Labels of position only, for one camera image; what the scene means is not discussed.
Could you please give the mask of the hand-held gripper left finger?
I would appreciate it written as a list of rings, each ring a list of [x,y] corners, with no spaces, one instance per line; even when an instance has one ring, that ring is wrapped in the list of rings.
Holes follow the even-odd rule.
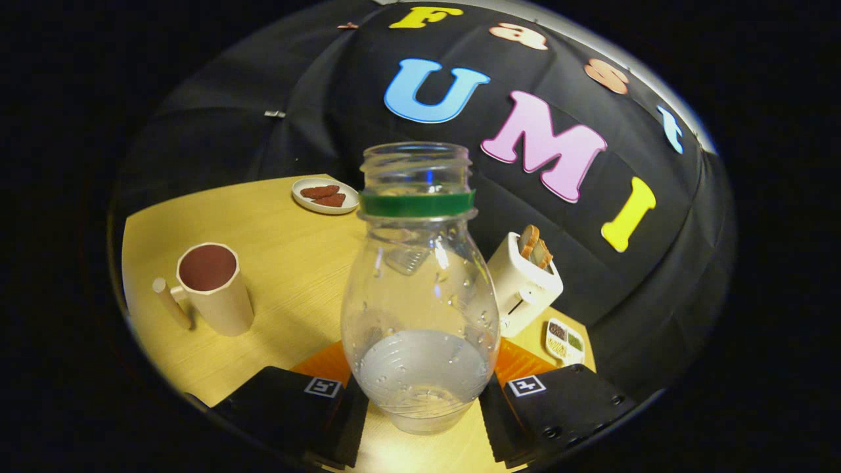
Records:
[[[340,357],[303,369],[264,367],[210,410],[274,454],[346,469],[357,462],[367,408]]]

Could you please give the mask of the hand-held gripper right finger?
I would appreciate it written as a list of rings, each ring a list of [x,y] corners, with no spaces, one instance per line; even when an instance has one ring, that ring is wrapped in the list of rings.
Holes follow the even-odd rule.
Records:
[[[636,406],[581,363],[510,380],[495,373],[480,394],[493,459],[508,468],[565,455],[618,425]]]

